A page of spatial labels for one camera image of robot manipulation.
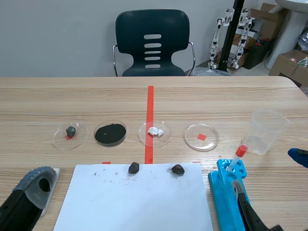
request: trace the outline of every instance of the black pole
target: black pole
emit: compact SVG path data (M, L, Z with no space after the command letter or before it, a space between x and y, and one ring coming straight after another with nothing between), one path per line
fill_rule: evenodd
M225 42L223 44L223 48L221 51L221 58L219 61L218 70L227 71L228 58L229 58L231 46L234 40L234 35L235 35L236 29L239 23L239 19L241 16L244 1L245 0L235 0L234 1L234 5L233 5L234 15L233 15L232 21L230 22L228 30L227 30L226 39L225 39Z

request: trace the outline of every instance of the clear plastic beaker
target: clear plastic beaker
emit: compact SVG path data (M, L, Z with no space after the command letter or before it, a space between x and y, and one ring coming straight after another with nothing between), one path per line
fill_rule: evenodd
M290 121L278 112L268 109L254 111L242 144L246 145L250 152L265 154L289 123Z

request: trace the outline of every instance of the red cap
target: red cap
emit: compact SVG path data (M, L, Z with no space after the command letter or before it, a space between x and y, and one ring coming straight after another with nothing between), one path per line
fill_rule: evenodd
M236 150L236 155L238 157L242 157L245 153L247 152L247 146L246 145L241 145L237 150Z

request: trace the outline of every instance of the black substance in petri dish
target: black substance in petri dish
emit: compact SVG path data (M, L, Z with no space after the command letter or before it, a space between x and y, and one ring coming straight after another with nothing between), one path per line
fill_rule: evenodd
M109 124L99 128L95 133L95 139L104 146L115 146L126 134L126 129L120 124Z

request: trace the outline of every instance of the white humanoid robot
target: white humanoid robot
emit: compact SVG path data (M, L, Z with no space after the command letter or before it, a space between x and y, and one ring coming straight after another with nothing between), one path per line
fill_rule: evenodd
M225 13L225 17L217 19L213 40L211 42L210 58L208 62L208 68L210 69L217 68L217 65L215 64L215 58L218 52L219 31L222 26L230 25L230 22L233 19L233 14L234 14L234 9L227 9ZM252 25L252 19L247 15L248 15L248 10L246 8L243 8L240 19L239 19L238 26L242 26L244 29L241 34L241 40L237 46L236 56L232 60L232 63L231 63L231 66L234 67L235 69L239 68L238 62L244 52L244 46L246 45L246 41L247 41L247 34Z

